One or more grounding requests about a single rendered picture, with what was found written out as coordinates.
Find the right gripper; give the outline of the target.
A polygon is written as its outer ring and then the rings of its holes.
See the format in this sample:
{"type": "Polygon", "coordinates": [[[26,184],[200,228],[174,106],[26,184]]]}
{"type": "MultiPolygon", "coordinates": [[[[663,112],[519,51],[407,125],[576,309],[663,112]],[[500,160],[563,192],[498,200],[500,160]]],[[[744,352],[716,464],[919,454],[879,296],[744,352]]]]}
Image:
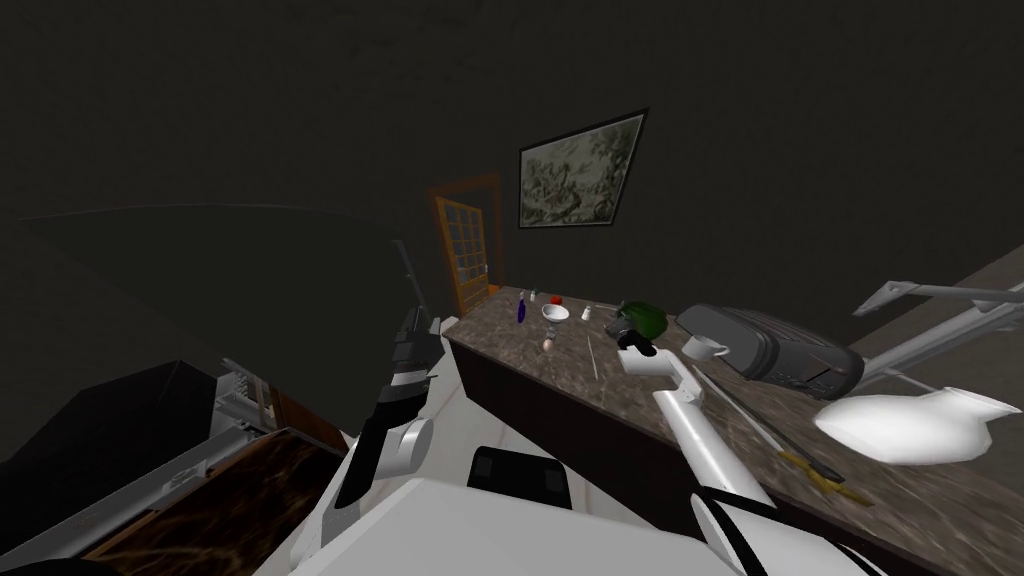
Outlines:
{"type": "Polygon", "coordinates": [[[645,346],[645,338],[637,331],[635,320],[629,315],[616,316],[604,327],[605,333],[615,341],[620,349],[645,346]]]}

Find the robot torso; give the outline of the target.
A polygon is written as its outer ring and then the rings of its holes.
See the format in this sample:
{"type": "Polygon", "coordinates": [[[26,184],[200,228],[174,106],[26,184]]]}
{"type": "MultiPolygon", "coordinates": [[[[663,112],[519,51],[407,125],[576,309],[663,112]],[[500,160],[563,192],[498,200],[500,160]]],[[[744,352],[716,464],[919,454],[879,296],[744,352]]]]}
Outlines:
{"type": "Polygon", "coordinates": [[[888,576],[759,502],[691,504],[701,539],[415,478],[289,576],[888,576]]]}

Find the orange glazed door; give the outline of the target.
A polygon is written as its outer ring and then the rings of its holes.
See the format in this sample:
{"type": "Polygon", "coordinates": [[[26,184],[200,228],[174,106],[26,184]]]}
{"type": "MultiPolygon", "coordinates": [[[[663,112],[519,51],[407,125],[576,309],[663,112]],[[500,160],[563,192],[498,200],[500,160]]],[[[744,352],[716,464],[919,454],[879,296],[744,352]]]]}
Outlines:
{"type": "Polygon", "coordinates": [[[446,257],[457,315],[477,308],[504,284],[501,244],[501,187],[497,172],[434,186],[427,191],[446,257]],[[484,190],[492,200],[492,215],[459,202],[456,197],[484,190]]]}

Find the white jug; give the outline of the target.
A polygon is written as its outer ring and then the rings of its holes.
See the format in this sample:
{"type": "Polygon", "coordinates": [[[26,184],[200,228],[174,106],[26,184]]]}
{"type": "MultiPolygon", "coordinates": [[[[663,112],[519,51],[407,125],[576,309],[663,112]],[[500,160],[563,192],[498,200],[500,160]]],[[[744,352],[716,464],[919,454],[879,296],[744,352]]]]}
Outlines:
{"type": "Polygon", "coordinates": [[[958,463],[992,445],[988,423],[1020,409],[970,390],[944,387],[922,396],[847,397],[819,411],[814,424],[872,460],[896,466],[958,463]]]}

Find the framed landscape picture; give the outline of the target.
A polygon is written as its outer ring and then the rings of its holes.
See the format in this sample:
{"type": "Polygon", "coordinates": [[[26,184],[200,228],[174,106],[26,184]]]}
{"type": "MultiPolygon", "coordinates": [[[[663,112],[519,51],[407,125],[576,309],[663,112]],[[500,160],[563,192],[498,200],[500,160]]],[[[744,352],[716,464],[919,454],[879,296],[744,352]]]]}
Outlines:
{"type": "Polygon", "coordinates": [[[648,115],[642,108],[521,148],[518,229],[611,227],[648,115]]]}

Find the green lettuce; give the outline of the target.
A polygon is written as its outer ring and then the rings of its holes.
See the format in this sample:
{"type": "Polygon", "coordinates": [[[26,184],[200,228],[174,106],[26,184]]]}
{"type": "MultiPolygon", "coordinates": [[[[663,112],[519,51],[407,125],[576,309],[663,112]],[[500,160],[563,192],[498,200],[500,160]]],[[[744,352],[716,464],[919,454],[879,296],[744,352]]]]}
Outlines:
{"type": "Polygon", "coordinates": [[[643,301],[624,303],[618,310],[618,315],[631,318],[635,323],[635,330],[651,341],[663,335],[668,328],[666,313],[643,301]]]}

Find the white mug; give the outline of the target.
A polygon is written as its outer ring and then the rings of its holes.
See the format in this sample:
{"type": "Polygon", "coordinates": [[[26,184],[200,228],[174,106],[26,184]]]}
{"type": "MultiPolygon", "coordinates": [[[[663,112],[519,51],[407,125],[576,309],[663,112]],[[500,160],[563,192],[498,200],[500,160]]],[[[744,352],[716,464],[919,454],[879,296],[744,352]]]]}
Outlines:
{"type": "Polygon", "coordinates": [[[693,335],[682,347],[682,353],[696,362],[706,362],[730,353],[726,345],[701,335],[693,335]]]}

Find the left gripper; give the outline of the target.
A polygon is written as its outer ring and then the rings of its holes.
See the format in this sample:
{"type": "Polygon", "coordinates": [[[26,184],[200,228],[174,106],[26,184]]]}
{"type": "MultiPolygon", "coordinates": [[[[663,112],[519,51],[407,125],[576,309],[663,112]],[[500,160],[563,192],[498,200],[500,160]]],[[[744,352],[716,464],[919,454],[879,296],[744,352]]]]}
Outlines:
{"type": "Polygon", "coordinates": [[[419,306],[409,311],[394,340],[393,377],[391,384],[380,393],[381,402],[396,402],[425,394],[432,379],[431,371],[445,354],[440,335],[440,320],[428,317],[426,300],[406,244],[400,238],[395,239],[394,243],[419,306]]]}

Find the black box appliance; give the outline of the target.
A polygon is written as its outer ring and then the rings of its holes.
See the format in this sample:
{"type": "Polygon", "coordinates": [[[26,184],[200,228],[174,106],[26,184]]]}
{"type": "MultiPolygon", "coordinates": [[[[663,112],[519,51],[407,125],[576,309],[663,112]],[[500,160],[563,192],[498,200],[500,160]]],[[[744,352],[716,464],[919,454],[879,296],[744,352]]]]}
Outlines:
{"type": "Polygon", "coordinates": [[[0,556],[205,442],[216,385],[175,361],[80,390],[0,462],[0,556]]]}

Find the grey toaster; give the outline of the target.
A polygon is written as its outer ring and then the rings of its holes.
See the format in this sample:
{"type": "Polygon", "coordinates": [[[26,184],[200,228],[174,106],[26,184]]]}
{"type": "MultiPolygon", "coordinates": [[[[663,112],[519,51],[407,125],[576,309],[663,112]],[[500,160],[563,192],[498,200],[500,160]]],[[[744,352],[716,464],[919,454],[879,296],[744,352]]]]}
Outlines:
{"type": "Polygon", "coordinates": [[[730,349],[724,362],[749,380],[831,402],[851,393],[865,369],[851,348],[766,313],[694,304],[675,322],[730,349]]]}

